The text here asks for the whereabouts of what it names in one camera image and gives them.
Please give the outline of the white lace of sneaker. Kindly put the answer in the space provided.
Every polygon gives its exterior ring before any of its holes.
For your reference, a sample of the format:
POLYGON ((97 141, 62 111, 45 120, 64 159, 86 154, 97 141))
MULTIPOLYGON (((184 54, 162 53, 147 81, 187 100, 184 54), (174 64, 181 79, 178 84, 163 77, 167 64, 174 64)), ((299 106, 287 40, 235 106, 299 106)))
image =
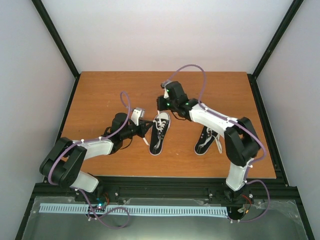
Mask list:
POLYGON ((220 142, 220 135, 218 133, 216 133, 215 131, 213 131, 211 128, 207 128, 206 129, 206 132, 211 135, 211 136, 214 136, 214 141, 217 145, 217 149, 219 151, 220 154, 223 153, 223 148, 222 148, 222 144, 220 142))
POLYGON ((165 135, 169 127, 169 120, 161 120, 160 118, 153 120, 150 142, 148 142, 145 137, 142 138, 144 143, 149 146, 151 155, 156 156, 162 152, 165 135))

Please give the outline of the black canvas sneaker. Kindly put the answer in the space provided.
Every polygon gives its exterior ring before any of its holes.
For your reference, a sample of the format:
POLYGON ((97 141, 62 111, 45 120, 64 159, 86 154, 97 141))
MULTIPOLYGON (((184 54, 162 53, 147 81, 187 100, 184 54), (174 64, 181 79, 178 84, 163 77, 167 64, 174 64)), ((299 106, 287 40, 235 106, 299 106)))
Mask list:
POLYGON ((149 152, 158 156, 163 150, 164 139, 171 125, 170 115, 165 111, 159 111, 152 121, 149 152))
POLYGON ((203 127, 200 137, 194 146, 194 152, 199 156, 206 154, 213 143, 216 144, 214 136, 207 133, 207 128, 206 126, 203 127))

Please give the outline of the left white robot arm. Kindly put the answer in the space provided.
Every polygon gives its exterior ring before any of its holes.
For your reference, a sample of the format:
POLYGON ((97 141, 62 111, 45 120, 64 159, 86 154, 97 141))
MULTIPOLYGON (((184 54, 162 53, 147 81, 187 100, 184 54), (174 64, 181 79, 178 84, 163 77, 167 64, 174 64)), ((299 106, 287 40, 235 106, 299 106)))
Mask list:
POLYGON ((111 126, 94 139, 71 140, 62 137, 55 143, 39 167, 39 172, 50 184, 61 188, 81 189, 92 201, 103 198, 104 188, 93 175, 81 171, 85 160, 115 154, 123 148, 126 139, 134 136, 144 138, 152 121, 141 119, 138 113, 131 118, 126 113, 117 113, 111 126))

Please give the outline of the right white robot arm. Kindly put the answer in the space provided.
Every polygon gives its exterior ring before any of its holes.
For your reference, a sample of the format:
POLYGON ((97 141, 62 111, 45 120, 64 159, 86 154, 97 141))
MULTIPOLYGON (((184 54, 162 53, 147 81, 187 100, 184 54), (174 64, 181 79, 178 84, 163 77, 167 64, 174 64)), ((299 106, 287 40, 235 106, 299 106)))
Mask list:
POLYGON ((167 80, 161 84, 164 94, 157 98, 160 111, 169 110, 179 117, 213 130, 224 138, 227 158, 230 161, 226 185, 234 192, 246 183, 253 163, 262 160, 267 150, 259 140, 252 122, 219 113, 195 98, 188 98, 182 85, 167 80))

